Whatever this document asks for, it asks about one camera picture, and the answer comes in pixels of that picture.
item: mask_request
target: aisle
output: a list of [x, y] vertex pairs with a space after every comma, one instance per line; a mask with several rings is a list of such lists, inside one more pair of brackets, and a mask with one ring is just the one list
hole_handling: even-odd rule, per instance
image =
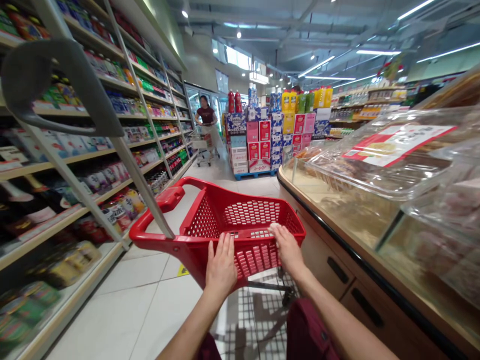
[[[244, 194], [279, 197], [276, 177], [235, 181], [223, 159], [215, 158], [211, 167], [194, 163], [185, 176]], [[202, 293], [182, 272], [175, 257], [132, 245], [47, 360], [154, 360]], [[255, 280], [276, 284], [275, 272], [265, 271]], [[242, 288], [225, 301], [210, 333], [222, 359], [285, 359], [285, 321], [279, 291]]]

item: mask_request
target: ceiling light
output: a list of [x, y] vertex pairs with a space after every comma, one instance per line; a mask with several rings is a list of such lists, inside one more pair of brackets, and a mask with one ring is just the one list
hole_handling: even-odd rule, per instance
[[341, 84], [341, 85], [334, 86], [334, 87], [333, 87], [333, 89], [335, 89], [335, 88], [339, 88], [339, 87], [341, 87], [341, 86], [344, 86], [344, 85], [348, 85], [348, 84], [356, 83], [356, 82], [359, 82], [359, 81], [362, 81], [362, 80], [367, 80], [367, 79], [370, 79], [370, 78], [373, 78], [373, 77], [376, 77], [376, 76], [377, 76], [377, 74], [375, 74], [375, 75], [371, 75], [371, 76], [367, 76], [367, 77], [363, 77], [363, 78], [361, 78], [361, 79], [358, 79], [358, 80], [354, 80], [354, 81], [346, 82], [346, 83], [344, 83], [344, 84]]
[[436, 59], [436, 58], [441, 58], [442, 56], [445, 56], [445, 55], [450, 55], [450, 54], [453, 54], [453, 53], [458, 53], [459, 51], [462, 51], [462, 50], [465, 50], [465, 49], [470, 49], [470, 48], [473, 48], [473, 47], [476, 47], [480, 45], [480, 42], [477, 42], [475, 44], [472, 44], [472, 45], [468, 45], [468, 46], [465, 46], [465, 47], [461, 47], [459, 49], [456, 49], [456, 50], [452, 50], [452, 51], [449, 51], [449, 52], [445, 52], [443, 54], [440, 54], [440, 55], [435, 55], [435, 56], [431, 56], [431, 57], [427, 57], [427, 58], [424, 58], [422, 60], [419, 60], [417, 61], [416, 63], [423, 63], [424, 61], [427, 61], [427, 60], [432, 60], [432, 59]]
[[355, 79], [356, 79], [356, 77], [305, 76], [305, 79], [322, 79], [322, 80], [355, 80]]
[[309, 68], [307, 71], [304, 71], [302, 72], [300, 75], [298, 75], [299, 78], [301, 78], [302, 76], [305, 76], [307, 75], [309, 72], [321, 67], [322, 65], [325, 65], [326, 63], [328, 63], [330, 60], [332, 60], [335, 56], [330, 56], [327, 60], [324, 60], [320, 63], [318, 63], [317, 65], [315, 66], [312, 66], [311, 68]]
[[414, 12], [416, 12], [417, 10], [420, 10], [421, 8], [427, 6], [428, 4], [430, 3], [433, 3], [435, 0], [427, 0], [423, 3], [421, 3], [420, 5], [418, 5], [417, 7], [414, 7], [412, 10], [410, 11], [407, 11], [406, 13], [404, 13], [402, 16], [400, 16], [397, 20], [402, 20], [403, 18], [406, 18], [407, 16], [413, 14]]
[[401, 51], [376, 51], [376, 50], [358, 50], [357, 54], [367, 54], [367, 55], [398, 55]]

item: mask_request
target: blue pallet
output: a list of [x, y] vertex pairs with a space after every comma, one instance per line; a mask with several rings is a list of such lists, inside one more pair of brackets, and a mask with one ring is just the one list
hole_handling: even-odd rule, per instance
[[262, 172], [246, 172], [243, 174], [235, 174], [235, 179], [237, 181], [240, 181], [243, 177], [253, 175], [255, 179], [258, 179], [260, 174], [270, 174], [270, 176], [275, 176], [275, 173], [278, 171], [278, 169], [273, 169], [273, 170], [268, 170], [268, 171], [262, 171]]

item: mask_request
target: glass display case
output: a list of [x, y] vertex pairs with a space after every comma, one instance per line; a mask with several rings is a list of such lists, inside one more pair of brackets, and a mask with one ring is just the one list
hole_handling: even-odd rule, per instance
[[480, 112], [411, 110], [284, 156], [281, 176], [480, 349]]

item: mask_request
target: shopping cart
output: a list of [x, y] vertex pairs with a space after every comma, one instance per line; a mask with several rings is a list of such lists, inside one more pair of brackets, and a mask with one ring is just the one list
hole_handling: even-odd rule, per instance
[[[192, 140], [192, 147], [198, 149], [198, 156], [196, 157], [196, 164], [200, 166], [201, 163], [208, 163], [211, 166], [211, 160], [214, 155], [220, 158], [220, 154], [217, 148], [214, 146], [213, 132], [217, 131], [215, 125], [202, 125], [197, 126], [194, 131], [191, 132], [190, 138]], [[208, 151], [208, 159], [205, 158], [205, 152]]]
[[289, 203], [278, 198], [240, 194], [207, 181], [184, 177], [156, 199], [163, 213], [175, 209], [185, 195], [184, 185], [197, 187], [200, 192], [181, 223], [180, 234], [167, 238], [164, 234], [147, 233], [154, 219], [148, 210], [131, 228], [132, 241], [139, 248], [176, 257], [203, 289], [209, 242], [213, 241], [216, 247], [220, 235], [228, 233], [234, 237], [238, 271], [233, 290], [248, 286], [285, 291], [283, 303], [286, 305], [294, 294], [290, 286], [248, 281], [248, 277], [281, 266], [275, 238], [267, 230], [271, 223], [286, 226], [298, 244], [302, 244], [305, 229]]

